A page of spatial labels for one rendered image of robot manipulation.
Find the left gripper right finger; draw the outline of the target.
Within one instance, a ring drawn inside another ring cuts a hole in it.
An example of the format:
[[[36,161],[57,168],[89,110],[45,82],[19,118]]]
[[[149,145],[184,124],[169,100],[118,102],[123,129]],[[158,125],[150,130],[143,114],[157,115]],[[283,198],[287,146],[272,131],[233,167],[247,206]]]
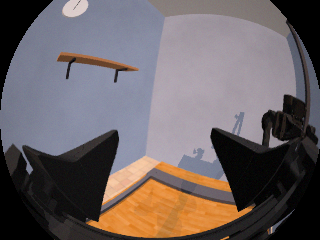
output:
[[[269,148],[219,128],[212,128],[210,138],[238,212],[254,204],[300,139]]]

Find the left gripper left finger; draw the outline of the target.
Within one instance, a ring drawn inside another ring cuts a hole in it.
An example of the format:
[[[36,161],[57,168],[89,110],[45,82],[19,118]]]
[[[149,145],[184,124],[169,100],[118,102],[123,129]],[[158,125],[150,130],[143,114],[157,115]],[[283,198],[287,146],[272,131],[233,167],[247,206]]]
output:
[[[111,130],[58,156],[26,145],[22,149],[35,171],[51,181],[88,219],[99,222],[118,144],[118,131]]]

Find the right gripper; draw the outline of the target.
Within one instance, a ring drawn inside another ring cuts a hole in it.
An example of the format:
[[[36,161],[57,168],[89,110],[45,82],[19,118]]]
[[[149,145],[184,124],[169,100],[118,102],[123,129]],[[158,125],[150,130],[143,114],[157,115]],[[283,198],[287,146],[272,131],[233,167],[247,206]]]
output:
[[[280,123],[279,123],[280,122]],[[301,126],[300,126],[301,125]],[[299,126],[299,127],[298,127]],[[277,111],[274,118],[272,136],[284,141],[290,141],[296,137],[303,141],[303,137],[309,137],[313,143],[318,144],[318,138],[315,135],[315,127],[308,125],[306,127],[306,134],[302,132],[302,122],[294,119],[292,116],[282,111]],[[280,132],[280,133],[279,133]],[[301,137],[303,136],[303,137]]]

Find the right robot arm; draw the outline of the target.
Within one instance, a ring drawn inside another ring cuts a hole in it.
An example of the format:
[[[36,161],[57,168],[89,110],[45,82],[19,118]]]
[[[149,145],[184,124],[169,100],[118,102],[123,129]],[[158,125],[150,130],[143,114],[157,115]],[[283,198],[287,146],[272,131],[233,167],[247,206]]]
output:
[[[293,101],[292,101],[293,100]],[[297,119],[304,124],[303,116],[306,116],[307,108],[305,103],[300,99],[293,97],[291,95],[284,95],[283,99],[283,111],[284,113],[291,114],[292,119]],[[269,147],[270,141],[270,130],[273,127],[274,116],[276,112],[273,110],[268,110],[262,117],[262,129],[263,129],[263,140],[262,145]],[[263,119],[264,118],[264,119]],[[264,143],[264,144],[263,144]]]

